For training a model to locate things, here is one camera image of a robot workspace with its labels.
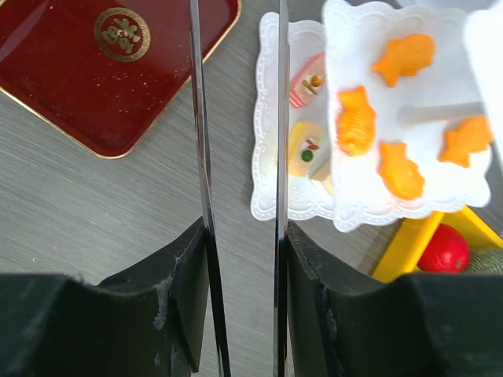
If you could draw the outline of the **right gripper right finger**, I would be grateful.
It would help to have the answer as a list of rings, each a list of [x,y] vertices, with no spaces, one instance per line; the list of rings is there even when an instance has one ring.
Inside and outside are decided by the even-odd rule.
[[[499,376],[502,278],[407,273],[385,284],[288,225],[297,376]]]

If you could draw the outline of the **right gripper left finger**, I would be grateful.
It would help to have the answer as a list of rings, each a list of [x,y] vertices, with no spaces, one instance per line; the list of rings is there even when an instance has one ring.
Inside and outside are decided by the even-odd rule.
[[[1,276],[4,376],[189,376],[200,366],[208,274],[204,224],[97,285]]]

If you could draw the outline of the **cream cake slice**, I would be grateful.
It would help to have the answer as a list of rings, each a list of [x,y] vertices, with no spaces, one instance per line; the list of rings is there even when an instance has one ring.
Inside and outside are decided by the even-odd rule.
[[[319,168],[310,175],[310,180],[313,183],[319,184],[329,195],[334,195],[331,175],[331,163],[327,159]]]

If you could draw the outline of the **metal serving tongs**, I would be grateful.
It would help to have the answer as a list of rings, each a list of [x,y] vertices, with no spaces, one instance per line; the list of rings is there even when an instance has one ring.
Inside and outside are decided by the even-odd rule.
[[[278,17],[278,122],[277,122],[277,192],[274,252],[274,376],[287,373],[287,290],[288,290],[288,127],[290,44],[288,2],[279,1]],[[226,334],[222,278],[215,239],[215,217],[211,198],[211,157],[207,126],[203,58],[200,45],[200,9],[198,1],[189,2],[190,59],[192,64],[193,110],[196,130],[200,195],[204,220],[207,265],[210,275],[211,305],[215,326],[218,374],[230,376],[229,347]]]

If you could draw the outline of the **yellow cake slice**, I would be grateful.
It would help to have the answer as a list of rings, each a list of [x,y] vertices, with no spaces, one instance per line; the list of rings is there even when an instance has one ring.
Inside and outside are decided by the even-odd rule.
[[[306,177],[314,157],[321,149],[325,129],[310,121],[294,124],[288,138],[288,172]]]

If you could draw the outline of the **red dessert tray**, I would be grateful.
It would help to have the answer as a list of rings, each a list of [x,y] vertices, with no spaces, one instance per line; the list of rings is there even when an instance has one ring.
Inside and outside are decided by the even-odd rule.
[[[1,90],[106,159],[189,81],[187,1],[4,1]]]

